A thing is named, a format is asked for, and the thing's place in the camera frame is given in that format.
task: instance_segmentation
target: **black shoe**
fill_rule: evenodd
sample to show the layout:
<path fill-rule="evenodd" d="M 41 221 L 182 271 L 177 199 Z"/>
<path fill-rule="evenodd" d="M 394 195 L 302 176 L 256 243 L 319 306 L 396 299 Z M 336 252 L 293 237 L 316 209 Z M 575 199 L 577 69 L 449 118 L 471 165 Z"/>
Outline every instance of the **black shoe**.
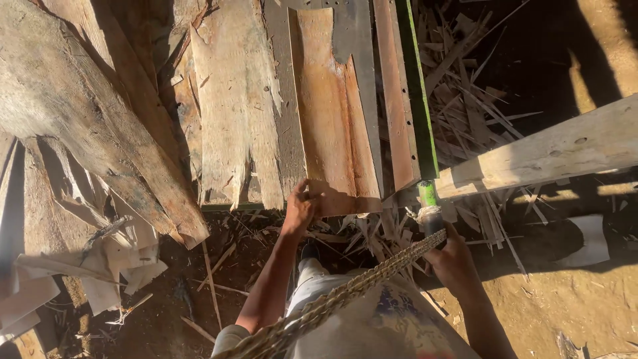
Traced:
<path fill-rule="evenodd" d="M 315 243 L 315 239 L 308 238 L 308 243 L 301 250 L 301 260 L 303 261 L 306 258 L 315 258 L 317 261 L 319 260 L 319 248 Z"/>

